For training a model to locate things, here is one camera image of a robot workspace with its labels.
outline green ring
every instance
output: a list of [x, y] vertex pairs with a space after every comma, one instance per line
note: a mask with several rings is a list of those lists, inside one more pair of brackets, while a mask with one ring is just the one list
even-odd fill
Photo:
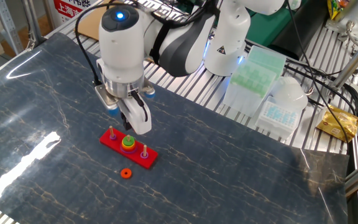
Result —
[[127, 141], [127, 136], [125, 136], [124, 139], [122, 140], [122, 143], [125, 146], [133, 146], [135, 144], [135, 138], [131, 136], [131, 140]]

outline red sign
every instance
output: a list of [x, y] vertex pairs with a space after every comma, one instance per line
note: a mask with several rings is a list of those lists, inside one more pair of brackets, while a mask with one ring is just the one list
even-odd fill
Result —
[[72, 6], [62, 0], [53, 0], [53, 3], [55, 3], [55, 8], [60, 14], [69, 18], [74, 17], [82, 11], [82, 9]]

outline red peg board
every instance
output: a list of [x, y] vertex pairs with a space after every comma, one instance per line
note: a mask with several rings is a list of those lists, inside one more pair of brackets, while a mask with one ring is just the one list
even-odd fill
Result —
[[126, 137], [126, 135], [116, 129], [114, 129], [114, 135], [116, 136], [116, 139], [115, 140], [110, 139], [110, 130], [107, 130], [100, 137], [100, 143], [120, 153], [126, 158], [136, 162], [137, 164], [141, 165], [146, 169], [149, 169], [152, 166], [154, 160], [158, 156], [158, 153], [156, 151], [148, 147], [147, 153], [149, 154], [149, 156], [145, 159], [141, 158], [140, 155], [143, 153], [143, 144], [135, 140], [136, 152], [133, 152], [132, 154], [125, 153], [121, 150], [121, 143], [124, 137]]

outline dark marble mat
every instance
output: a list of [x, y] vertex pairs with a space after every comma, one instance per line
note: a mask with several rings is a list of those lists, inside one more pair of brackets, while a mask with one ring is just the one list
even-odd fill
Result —
[[347, 223], [346, 156], [292, 149], [156, 86], [153, 130], [136, 136], [159, 153], [145, 170], [99, 143], [123, 128], [91, 81], [62, 34], [0, 71], [0, 210], [21, 224]]

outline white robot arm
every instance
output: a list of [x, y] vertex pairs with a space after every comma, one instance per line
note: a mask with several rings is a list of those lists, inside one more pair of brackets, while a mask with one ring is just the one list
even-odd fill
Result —
[[247, 9], [271, 15], [283, 6], [284, 0], [224, 0], [218, 27], [207, 46], [205, 68], [219, 76], [230, 76], [244, 53], [245, 38], [251, 25]]
[[[244, 50], [250, 25], [245, 7], [272, 14], [284, 0], [224, 0], [215, 39], [204, 59], [206, 68], [217, 75], [230, 75]], [[154, 94], [144, 77], [143, 61], [152, 57], [174, 77], [193, 73], [202, 63], [218, 0], [206, 1], [185, 23], [166, 21], [153, 13], [129, 5], [108, 9], [99, 26], [101, 58], [96, 62], [103, 84], [95, 90], [111, 113], [118, 108], [126, 129], [137, 134], [151, 130], [151, 114], [140, 93]]]
[[144, 58], [153, 57], [175, 77], [193, 73], [203, 60], [214, 20], [213, 13], [205, 12], [185, 26], [174, 22], [164, 25], [151, 13], [124, 4], [103, 14], [99, 26], [101, 58], [96, 61], [103, 84], [95, 90], [111, 113], [119, 108], [126, 129], [133, 128], [137, 134], [151, 130], [150, 110], [139, 94], [154, 94], [144, 77]]

